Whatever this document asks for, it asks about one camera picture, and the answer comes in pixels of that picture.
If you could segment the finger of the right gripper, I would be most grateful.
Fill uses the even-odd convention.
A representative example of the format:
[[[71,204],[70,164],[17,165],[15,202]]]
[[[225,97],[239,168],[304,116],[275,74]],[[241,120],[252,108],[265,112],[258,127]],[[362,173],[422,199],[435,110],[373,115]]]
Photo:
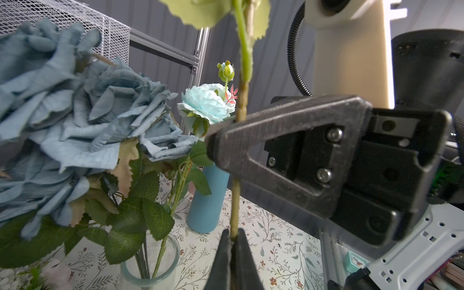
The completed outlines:
[[[207,156],[232,176],[328,219],[372,110],[357,95],[276,97],[243,122],[213,125]]]

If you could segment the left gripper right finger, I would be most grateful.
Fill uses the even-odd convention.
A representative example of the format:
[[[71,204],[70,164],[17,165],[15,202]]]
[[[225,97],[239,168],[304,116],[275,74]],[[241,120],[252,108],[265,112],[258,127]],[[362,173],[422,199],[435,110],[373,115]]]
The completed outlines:
[[[264,290],[243,228],[232,246],[232,290]]]

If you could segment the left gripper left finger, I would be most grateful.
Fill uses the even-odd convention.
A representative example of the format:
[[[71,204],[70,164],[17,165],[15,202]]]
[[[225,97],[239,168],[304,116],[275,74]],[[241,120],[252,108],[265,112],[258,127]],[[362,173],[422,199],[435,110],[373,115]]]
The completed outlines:
[[[231,261],[232,242],[230,231],[225,229],[221,234],[216,256],[204,290],[229,290],[231,288]]]

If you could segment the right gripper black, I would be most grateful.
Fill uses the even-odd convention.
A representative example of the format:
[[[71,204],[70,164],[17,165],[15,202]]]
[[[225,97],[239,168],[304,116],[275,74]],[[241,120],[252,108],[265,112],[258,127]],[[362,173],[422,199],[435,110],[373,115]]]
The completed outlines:
[[[444,110],[373,110],[328,220],[374,246],[403,239],[425,211],[450,126]]]

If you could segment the pale aqua peony stem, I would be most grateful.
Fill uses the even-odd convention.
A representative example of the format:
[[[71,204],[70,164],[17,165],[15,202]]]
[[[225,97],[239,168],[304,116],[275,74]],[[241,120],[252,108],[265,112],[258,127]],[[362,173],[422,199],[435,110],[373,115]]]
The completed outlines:
[[[209,127],[223,122],[235,111],[236,93],[232,81],[234,68],[229,62],[218,64],[218,76],[221,83],[205,83],[186,89],[181,94],[181,102],[177,110],[185,118],[189,131],[184,135],[170,114],[164,116],[164,124],[172,130],[157,129],[154,135],[146,136],[146,140],[155,148],[148,148],[149,158],[160,165],[159,172],[173,182],[169,199],[164,205],[145,208],[144,213],[158,217],[147,219],[153,238],[161,242],[157,263],[152,276],[157,277],[166,251],[169,233],[174,226],[176,208],[187,192],[190,182],[199,186],[202,195],[211,195],[211,188],[200,168],[213,163],[204,153],[204,137]]]

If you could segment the clear glass vase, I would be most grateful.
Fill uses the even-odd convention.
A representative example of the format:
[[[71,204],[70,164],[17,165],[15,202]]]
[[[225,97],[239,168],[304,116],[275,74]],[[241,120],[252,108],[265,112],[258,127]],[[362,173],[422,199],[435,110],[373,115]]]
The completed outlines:
[[[180,246],[172,236],[156,241],[150,233],[138,253],[120,265],[120,290],[172,290]]]

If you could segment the red gerbera flower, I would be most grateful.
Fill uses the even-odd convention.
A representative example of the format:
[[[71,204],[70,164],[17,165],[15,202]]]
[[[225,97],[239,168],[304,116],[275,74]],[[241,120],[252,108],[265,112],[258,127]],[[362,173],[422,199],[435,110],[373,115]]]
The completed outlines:
[[[238,124],[247,116],[249,86],[253,76],[253,47],[266,35],[269,26],[269,1],[166,1],[170,12],[183,23],[195,28],[211,28],[227,15],[233,15],[240,41],[240,79],[236,107],[223,122],[209,127],[204,137],[206,157],[232,180],[232,215],[230,231],[236,237],[239,228],[240,177],[242,163],[247,160],[244,139],[227,137],[220,130],[228,124]]]

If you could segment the dusty blue rose bunch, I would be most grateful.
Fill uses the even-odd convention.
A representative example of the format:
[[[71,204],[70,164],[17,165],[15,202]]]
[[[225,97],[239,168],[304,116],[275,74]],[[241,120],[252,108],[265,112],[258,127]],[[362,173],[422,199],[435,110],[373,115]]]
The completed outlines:
[[[86,206],[115,214],[111,195],[128,196],[152,162],[146,136],[172,132],[163,119],[175,93],[95,54],[101,40],[47,18],[1,38],[2,268],[72,249]]]

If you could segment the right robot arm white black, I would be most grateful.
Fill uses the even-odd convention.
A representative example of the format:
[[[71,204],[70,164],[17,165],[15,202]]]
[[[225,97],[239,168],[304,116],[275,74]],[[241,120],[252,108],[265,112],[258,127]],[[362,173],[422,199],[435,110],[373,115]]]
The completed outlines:
[[[208,157],[368,244],[393,243],[327,290],[415,290],[464,244],[463,212],[426,201],[451,116],[394,109],[389,1],[303,9],[316,29],[314,95],[212,126]]]

